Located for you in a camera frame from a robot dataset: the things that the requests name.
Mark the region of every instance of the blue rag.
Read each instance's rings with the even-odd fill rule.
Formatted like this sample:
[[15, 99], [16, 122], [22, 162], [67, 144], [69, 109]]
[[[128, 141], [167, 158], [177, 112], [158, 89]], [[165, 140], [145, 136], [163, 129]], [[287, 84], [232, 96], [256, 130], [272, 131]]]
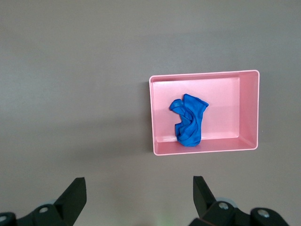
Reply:
[[194, 147], [201, 142], [201, 124], [203, 113], [209, 106], [205, 101], [184, 94], [181, 99], [174, 100], [169, 109], [180, 115], [182, 122], [175, 124], [177, 140], [186, 147]]

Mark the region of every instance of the pink tray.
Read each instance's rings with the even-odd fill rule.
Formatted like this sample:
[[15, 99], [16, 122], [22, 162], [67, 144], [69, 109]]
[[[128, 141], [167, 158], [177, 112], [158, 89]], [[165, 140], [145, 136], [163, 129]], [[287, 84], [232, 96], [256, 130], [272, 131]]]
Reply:
[[[202, 140], [184, 147], [176, 140], [179, 115], [170, 104], [188, 93], [209, 103]], [[259, 72], [237, 71], [150, 77], [153, 149], [156, 155], [253, 150], [258, 146]]]

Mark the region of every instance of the bolt head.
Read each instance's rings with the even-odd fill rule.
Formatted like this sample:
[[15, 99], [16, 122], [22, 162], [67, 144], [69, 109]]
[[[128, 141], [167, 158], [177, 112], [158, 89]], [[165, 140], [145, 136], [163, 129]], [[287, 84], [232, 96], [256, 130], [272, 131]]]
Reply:
[[1, 216], [1, 217], [0, 217], [0, 222], [5, 221], [6, 219], [7, 219], [7, 216], [5, 216], [5, 215], [4, 215], [4, 216]]
[[225, 202], [220, 202], [218, 206], [223, 210], [229, 209], [229, 206]]
[[269, 218], [269, 213], [266, 210], [260, 209], [257, 211], [257, 213], [264, 218]]
[[39, 210], [39, 213], [45, 213], [48, 211], [48, 207], [43, 207]]

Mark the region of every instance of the gray table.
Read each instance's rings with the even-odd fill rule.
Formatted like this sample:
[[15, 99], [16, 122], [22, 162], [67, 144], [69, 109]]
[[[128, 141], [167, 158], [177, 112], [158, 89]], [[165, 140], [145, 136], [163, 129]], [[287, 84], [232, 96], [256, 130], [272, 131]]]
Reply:
[[[157, 157], [148, 79], [258, 69], [255, 151]], [[192, 177], [301, 222], [301, 2], [0, 1], [0, 211], [86, 177], [76, 226], [185, 226]]]

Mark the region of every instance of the crumpled blue towel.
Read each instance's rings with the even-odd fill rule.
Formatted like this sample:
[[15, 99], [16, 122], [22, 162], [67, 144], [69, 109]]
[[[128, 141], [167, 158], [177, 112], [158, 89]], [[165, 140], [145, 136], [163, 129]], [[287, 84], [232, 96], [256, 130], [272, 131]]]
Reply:
[[169, 109], [180, 115], [182, 122], [175, 124], [177, 140], [184, 146], [194, 147], [201, 142], [203, 113], [209, 106], [205, 101], [184, 94], [183, 101], [176, 99]]

